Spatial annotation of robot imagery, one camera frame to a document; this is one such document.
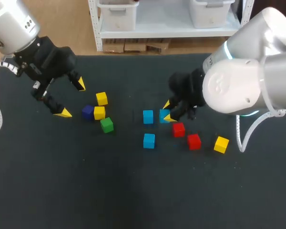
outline yellow block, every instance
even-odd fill
[[[94,119],[95,120],[102,120],[105,118],[105,107],[103,106],[96,106],[94,108]]]
[[[214,150],[224,154],[225,153],[225,150],[227,149],[228,147],[228,143],[229,143],[229,140],[228,139],[225,139],[223,137],[218,137],[216,143],[215,143],[215,147],[214,147]]]
[[[96,99],[99,106],[104,106],[108,104],[107,95],[105,92],[97,93]]]

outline white storage box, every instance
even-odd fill
[[[216,28],[226,23],[235,0],[190,0],[190,12],[195,28]]]
[[[139,2],[131,1],[101,1],[103,25],[108,31],[133,31],[135,30],[137,7]]]

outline floor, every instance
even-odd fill
[[[104,55],[96,51],[87,0],[23,2],[41,24],[40,36],[49,36],[56,46],[70,46],[77,55]],[[168,54],[213,52],[224,40],[223,37],[173,39]]]

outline block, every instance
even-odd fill
[[[82,116],[87,120],[94,120],[94,106],[87,105],[82,109]]]
[[[106,114],[105,107],[103,107],[103,106],[96,106],[94,108],[94,112],[93,113],[94,113],[94,119],[95,120],[102,120],[102,119],[105,118],[105,114]]]
[[[109,133],[111,131],[113,131],[113,122],[111,121],[110,118],[105,118],[103,120],[101,120],[101,127],[104,131],[104,133]]]
[[[185,136],[185,127],[183,123],[174,123],[173,124],[173,136],[174,137],[184,137]]]
[[[201,148],[201,141],[198,134],[189,135],[187,137],[187,143],[189,145],[190,150],[197,150]]]
[[[143,123],[153,124],[153,111],[143,111]]]
[[[108,104],[106,92],[101,92],[96,94],[97,104],[99,106],[104,106]]]
[[[169,113],[170,113],[170,110],[167,110],[167,109],[164,109],[164,110],[161,109],[161,110],[160,110],[160,115],[159,115],[160,123],[169,123],[169,122],[167,122],[167,121],[164,120],[164,118],[165,118],[166,116],[168,116]]]
[[[154,143],[155,143],[155,135],[144,134],[143,148],[154,149]]]
[[[219,136],[215,143],[214,150],[224,154],[225,150],[228,147],[228,143],[229,143],[228,139]]]

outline blue block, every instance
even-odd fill
[[[153,111],[143,111],[143,123],[153,124]]]
[[[87,105],[82,109],[82,116],[87,120],[94,120],[94,106]]]
[[[165,117],[167,117],[170,113],[170,110],[160,110],[160,116],[159,116],[159,120],[160,123],[169,123],[167,121],[164,120]]]
[[[143,148],[144,149],[154,149],[155,135],[144,134]]]

